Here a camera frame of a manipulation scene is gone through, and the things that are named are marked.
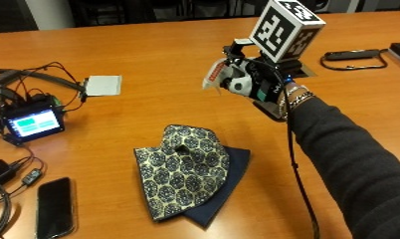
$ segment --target black sleeve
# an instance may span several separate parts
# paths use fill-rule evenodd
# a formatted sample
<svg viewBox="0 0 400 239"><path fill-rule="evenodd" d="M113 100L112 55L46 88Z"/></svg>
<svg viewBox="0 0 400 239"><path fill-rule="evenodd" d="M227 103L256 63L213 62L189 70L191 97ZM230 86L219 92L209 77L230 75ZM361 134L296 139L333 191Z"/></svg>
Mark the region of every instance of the black sleeve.
<svg viewBox="0 0 400 239"><path fill-rule="evenodd" d="M296 142L339 205L353 238L400 238L400 161L319 98L292 113Z"/></svg>

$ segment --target connector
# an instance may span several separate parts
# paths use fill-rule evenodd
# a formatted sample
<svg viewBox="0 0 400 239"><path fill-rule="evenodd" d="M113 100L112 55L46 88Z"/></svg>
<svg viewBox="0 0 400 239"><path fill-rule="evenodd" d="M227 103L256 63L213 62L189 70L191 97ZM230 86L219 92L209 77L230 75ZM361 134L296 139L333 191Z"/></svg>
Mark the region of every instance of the connector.
<svg viewBox="0 0 400 239"><path fill-rule="evenodd" d="M22 183L26 186L30 186L41 177L42 175L42 171L38 168L33 168L32 171L25 175L25 177L22 178Z"/></svg>

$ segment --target dark blue cloth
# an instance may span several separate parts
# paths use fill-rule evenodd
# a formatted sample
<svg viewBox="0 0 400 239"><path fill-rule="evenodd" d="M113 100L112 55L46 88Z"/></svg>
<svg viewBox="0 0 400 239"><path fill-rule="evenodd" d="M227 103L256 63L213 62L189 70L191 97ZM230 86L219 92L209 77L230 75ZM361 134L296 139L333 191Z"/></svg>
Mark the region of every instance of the dark blue cloth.
<svg viewBox="0 0 400 239"><path fill-rule="evenodd" d="M228 146L225 146L225 150L228 155L228 171L225 184L206 203L183 212L183 216L203 228L210 226L219 209L239 183L248 165L250 150Z"/></svg>

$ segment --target small display screen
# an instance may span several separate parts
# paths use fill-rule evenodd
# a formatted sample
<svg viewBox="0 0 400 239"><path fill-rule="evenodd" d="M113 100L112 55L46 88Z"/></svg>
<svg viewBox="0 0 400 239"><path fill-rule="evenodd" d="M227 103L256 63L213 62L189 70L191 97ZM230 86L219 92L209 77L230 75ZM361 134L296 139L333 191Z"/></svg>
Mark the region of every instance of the small display screen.
<svg viewBox="0 0 400 239"><path fill-rule="evenodd" d="M42 110L22 117L8 119L11 129L19 137L52 130L60 127L56 115L52 110Z"/></svg>

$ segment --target wrist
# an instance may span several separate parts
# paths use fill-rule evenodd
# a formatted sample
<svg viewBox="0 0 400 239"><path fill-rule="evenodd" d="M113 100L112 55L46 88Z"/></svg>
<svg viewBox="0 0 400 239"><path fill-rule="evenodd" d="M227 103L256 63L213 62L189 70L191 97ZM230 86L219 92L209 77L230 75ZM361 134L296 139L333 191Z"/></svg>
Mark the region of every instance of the wrist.
<svg viewBox="0 0 400 239"><path fill-rule="evenodd" d="M282 118L287 120L287 105L290 106L290 110L294 111L295 108L312 97L315 97L315 94L306 86L299 85L295 82L287 84L284 91L280 92L278 98L279 114Z"/></svg>

